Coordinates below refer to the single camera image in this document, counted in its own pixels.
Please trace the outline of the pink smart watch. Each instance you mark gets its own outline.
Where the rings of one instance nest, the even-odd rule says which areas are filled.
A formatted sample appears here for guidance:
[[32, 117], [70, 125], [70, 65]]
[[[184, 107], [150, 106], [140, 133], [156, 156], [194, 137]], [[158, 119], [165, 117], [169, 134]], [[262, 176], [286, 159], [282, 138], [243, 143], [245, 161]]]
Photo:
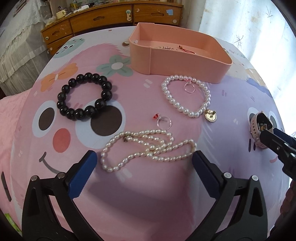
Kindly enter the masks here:
[[254, 139], [254, 144], [261, 149], [266, 149], [267, 146], [260, 140], [260, 134], [263, 131], [273, 133], [273, 124], [267, 115], [261, 111], [250, 119], [250, 133]]

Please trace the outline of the lace covered furniture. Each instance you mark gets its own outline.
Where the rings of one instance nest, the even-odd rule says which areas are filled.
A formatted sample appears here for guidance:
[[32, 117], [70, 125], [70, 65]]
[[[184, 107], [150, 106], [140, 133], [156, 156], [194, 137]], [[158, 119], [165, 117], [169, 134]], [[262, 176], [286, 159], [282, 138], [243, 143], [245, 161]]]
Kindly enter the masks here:
[[15, 4], [1, 24], [1, 89], [14, 95], [30, 89], [50, 60], [41, 30], [42, 1]]

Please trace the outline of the white pearl bracelet gold charm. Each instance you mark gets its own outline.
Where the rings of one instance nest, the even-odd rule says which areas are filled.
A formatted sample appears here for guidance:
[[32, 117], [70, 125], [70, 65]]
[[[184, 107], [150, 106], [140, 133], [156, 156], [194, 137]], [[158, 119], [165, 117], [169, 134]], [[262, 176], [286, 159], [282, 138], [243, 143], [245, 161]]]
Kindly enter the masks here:
[[194, 77], [171, 75], [161, 83], [166, 100], [176, 110], [189, 118], [204, 117], [206, 121], [217, 121], [217, 112], [210, 109], [211, 93], [208, 85]]

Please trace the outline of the white floral curtain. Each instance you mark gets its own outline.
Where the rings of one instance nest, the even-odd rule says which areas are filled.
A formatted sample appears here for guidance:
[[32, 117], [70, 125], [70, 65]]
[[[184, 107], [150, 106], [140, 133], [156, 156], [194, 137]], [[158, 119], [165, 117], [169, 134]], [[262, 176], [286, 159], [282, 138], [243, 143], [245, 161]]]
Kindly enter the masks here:
[[180, 1], [183, 27], [236, 46], [281, 108], [295, 101], [295, 35], [272, 1]]

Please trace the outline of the wooden desk with drawers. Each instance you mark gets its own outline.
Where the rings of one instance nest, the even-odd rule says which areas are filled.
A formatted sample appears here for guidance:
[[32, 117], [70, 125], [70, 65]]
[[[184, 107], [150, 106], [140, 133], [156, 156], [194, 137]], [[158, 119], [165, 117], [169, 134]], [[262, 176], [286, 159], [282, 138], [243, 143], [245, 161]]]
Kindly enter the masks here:
[[41, 30], [54, 55], [70, 38], [95, 30], [156, 23], [180, 26], [183, 5], [176, 1], [108, 1], [71, 13]]

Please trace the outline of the pink plastic tray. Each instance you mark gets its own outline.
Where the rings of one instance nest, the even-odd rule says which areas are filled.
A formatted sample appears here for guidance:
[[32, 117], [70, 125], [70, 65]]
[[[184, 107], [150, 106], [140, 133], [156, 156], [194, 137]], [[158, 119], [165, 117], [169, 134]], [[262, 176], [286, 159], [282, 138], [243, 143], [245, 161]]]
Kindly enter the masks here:
[[138, 23], [129, 47], [132, 69], [146, 75], [178, 74], [218, 84], [233, 63], [215, 38], [180, 27]]

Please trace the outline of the cartoon printed tablecloth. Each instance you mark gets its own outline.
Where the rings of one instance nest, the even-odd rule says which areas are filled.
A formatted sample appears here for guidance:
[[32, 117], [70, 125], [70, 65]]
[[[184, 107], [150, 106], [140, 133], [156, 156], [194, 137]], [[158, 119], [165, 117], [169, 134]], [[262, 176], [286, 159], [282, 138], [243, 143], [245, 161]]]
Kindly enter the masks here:
[[22, 227], [32, 177], [66, 173], [88, 150], [97, 164], [74, 203], [105, 240], [185, 240], [214, 204], [192, 165], [200, 150], [234, 178], [259, 178], [266, 231], [290, 184], [277, 155], [254, 144], [250, 119], [280, 114], [261, 78], [218, 42], [233, 63], [218, 84], [204, 82], [217, 121], [178, 112], [161, 89], [165, 75], [132, 69], [135, 27], [70, 38], [33, 87], [1, 100], [1, 211]]

